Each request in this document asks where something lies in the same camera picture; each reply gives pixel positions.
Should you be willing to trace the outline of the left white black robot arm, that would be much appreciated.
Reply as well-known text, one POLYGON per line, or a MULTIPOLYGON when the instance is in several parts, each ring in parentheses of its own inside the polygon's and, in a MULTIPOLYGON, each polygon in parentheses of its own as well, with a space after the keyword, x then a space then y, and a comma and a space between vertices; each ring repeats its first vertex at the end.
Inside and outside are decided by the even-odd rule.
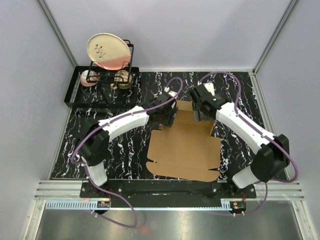
POLYGON ((145 125, 159 123, 171 127, 178 111, 177 96, 172 90, 163 92, 115 117, 84 125, 75 152, 80 155, 87 176, 93 182, 90 192, 95 197, 103 198, 108 193, 108 177, 103 161, 109 143, 118 136, 145 125))

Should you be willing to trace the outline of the left small control box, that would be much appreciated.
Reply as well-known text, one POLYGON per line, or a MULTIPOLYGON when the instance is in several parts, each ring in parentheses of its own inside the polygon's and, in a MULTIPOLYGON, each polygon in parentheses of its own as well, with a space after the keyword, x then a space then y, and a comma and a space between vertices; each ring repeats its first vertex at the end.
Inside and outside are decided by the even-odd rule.
POLYGON ((110 202, 107 200, 98 200, 96 203, 98 209, 107 210, 110 208, 110 202))

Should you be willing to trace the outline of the beige ceramic cup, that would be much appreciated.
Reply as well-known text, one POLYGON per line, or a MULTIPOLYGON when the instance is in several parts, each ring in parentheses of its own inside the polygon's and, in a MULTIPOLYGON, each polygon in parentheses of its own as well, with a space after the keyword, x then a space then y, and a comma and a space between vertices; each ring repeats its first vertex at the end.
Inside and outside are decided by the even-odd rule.
POLYGON ((112 90, 127 90, 132 86, 133 76, 127 70, 119 70, 114 75, 115 83, 110 84, 112 90))

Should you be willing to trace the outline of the black marble pattern mat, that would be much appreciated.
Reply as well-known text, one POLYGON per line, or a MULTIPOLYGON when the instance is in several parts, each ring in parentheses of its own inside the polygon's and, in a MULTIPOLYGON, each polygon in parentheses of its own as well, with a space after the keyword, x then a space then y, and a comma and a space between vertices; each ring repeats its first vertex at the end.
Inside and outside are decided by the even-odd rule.
MULTIPOLYGON (((135 78, 136 98, 145 101, 162 92, 167 82, 174 91, 179 91, 179 99, 189 101, 188 90, 195 86, 205 75, 204 72, 142 72, 135 78)), ((241 90, 238 103, 240 110, 263 126, 264 121, 256 98, 256 93, 249 72, 234 72, 232 76, 212 75, 209 81, 214 84, 218 93, 225 93, 235 99, 241 90)), ((83 167, 71 163, 70 158, 76 147, 76 138, 81 125, 87 120, 101 120, 118 115, 121 109, 77 108, 70 112, 62 142, 50 173, 52 180, 71 180, 83 178, 83 167)), ((147 170, 147 153, 152 130, 158 130, 158 124, 135 128, 109 144, 105 170, 111 179, 155 179, 156 176, 147 170)), ((253 152, 232 130, 216 123, 212 135, 221 140, 220 145, 220 178, 229 178, 231 174, 242 170, 253 161, 253 152)))

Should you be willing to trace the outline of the small control box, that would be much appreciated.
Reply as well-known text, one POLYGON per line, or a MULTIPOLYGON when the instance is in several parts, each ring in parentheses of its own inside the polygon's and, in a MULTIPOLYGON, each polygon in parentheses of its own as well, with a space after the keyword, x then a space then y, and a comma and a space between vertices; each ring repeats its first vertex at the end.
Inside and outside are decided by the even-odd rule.
POLYGON ((233 211, 243 211, 245 212, 247 209, 247 204, 245 201, 235 201, 232 203, 232 210, 233 211))
POLYGON ((107 210, 110 208, 110 202, 107 200, 98 200, 96 203, 98 209, 107 210))

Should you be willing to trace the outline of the right small control box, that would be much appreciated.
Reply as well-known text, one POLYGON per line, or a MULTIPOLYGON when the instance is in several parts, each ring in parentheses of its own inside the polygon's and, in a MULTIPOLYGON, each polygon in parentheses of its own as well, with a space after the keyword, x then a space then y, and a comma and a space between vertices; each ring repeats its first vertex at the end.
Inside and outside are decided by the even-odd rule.
POLYGON ((235 201, 232 203, 232 210, 233 211, 243 211, 245 212, 247 209, 247 204, 245 201, 235 201))

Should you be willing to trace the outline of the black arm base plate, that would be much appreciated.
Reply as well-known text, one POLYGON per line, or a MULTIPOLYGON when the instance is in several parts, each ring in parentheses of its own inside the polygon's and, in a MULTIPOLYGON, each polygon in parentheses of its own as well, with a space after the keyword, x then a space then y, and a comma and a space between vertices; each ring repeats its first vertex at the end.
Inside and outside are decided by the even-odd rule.
POLYGON ((110 179, 101 188, 123 197, 178 194, 214 199, 255 199, 257 197, 254 185, 239 189, 233 183, 224 180, 202 182, 177 179, 110 179))

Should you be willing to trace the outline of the cream pink floral plate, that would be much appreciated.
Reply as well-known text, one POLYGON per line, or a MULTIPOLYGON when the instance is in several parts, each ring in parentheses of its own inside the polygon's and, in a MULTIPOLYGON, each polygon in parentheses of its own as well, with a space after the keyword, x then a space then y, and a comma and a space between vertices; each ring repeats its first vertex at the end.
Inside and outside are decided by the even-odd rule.
POLYGON ((86 51, 93 63, 110 71, 127 67, 132 56, 125 41, 111 33, 93 35, 86 44, 86 51))

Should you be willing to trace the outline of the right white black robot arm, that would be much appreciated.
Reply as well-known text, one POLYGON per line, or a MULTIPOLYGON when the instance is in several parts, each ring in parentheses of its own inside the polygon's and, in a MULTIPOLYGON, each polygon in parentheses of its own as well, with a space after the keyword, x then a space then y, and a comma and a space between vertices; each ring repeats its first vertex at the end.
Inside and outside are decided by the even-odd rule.
POLYGON ((289 139, 260 127, 225 94, 215 94, 212 83, 198 85, 188 93, 197 122, 201 121, 201 115, 221 122, 235 132, 254 154, 252 163, 232 176, 233 182, 227 185, 230 197, 239 198, 245 188, 254 183, 267 183, 290 164, 289 139))

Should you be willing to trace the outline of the slotted aluminium rail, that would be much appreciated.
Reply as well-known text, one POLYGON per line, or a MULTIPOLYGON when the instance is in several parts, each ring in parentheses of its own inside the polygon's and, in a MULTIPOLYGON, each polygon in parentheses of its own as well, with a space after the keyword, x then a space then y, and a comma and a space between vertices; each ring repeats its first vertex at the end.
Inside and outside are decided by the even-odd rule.
MULTIPOLYGON (((47 200, 45 208, 48 210, 104 210, 97 208, 98 200, 47 200)), ((134 207, 136 211, 231 211, 229 201, 221 200, 218 206, 209 207, 134 207)), ((110 204, 110 208, 106 210, 131 210, 128 206, 117 207, 110 204)))

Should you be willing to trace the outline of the brown cardboard box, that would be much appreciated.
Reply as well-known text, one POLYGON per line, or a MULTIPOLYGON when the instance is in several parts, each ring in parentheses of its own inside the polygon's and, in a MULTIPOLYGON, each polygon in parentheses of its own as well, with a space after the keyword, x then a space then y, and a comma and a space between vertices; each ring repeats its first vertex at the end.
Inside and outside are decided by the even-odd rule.
POLYGON ((200 182, 220 176, 221 140, 212 136, 214 120, 196 122, 190 101, 177 101, 171 127, 151 132, 146 167, 154 175, 200 182))

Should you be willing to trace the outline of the pink white ceramic cup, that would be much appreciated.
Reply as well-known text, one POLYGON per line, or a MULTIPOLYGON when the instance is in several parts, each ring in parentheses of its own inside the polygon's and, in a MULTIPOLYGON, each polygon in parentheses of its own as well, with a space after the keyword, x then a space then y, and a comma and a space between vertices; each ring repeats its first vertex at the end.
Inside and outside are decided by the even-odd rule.
POLYGON ((99 80, 100 77, 98 73, 93 70, 85 70, 80 75, 80 84, 84 87, 93 87, 98 83, 99 80))

